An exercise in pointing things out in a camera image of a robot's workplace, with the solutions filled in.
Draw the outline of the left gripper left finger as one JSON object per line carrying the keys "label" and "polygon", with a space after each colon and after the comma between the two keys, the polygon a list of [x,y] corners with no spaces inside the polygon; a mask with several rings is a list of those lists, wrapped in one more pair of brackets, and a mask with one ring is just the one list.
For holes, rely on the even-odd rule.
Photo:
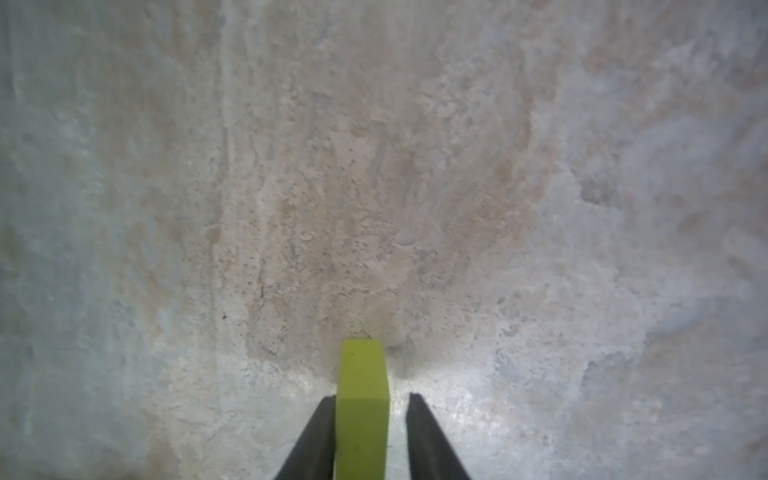
{"label": "left gripper left finger", "polygon": [[326,396],[305,425],[275,480],[332,480],[336,436],[336,396]]}

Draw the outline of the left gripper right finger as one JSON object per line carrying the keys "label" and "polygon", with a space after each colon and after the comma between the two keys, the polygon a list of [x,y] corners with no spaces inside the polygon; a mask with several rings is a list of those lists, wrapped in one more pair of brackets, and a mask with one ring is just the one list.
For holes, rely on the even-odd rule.
{"label": "left gripper right finger", "polygon": [[412,480],[471,479],[421,394],[409,394],[406,431]]}

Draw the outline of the lime green long block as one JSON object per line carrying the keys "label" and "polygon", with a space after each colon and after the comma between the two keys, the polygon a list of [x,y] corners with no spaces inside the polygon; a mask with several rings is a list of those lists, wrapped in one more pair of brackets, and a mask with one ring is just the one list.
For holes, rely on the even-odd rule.
{"label": "lime green long block", "polygon": [[342,343],[335,409],[335,477],[383,479],[386,471],[390,392],[382,344]]}

